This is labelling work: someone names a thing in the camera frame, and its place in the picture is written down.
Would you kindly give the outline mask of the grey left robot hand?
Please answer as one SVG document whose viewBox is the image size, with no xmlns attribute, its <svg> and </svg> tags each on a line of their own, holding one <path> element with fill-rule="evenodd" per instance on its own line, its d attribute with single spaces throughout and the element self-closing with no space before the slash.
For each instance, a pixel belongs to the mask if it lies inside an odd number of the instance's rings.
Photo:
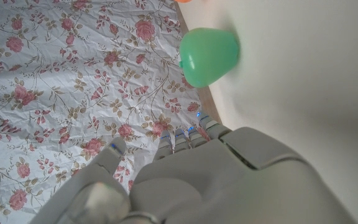
<svg viewBox="0 0 358 224">
<path fill-rule="evenodd" d="M 68 180 L 34 223 L 354 223 L 304 158 L 253 128 L 204 112 L 195 128 L 164 131 L 130 191 L 113 178 L 125 142 L 113 139 Z"/>
</svg>

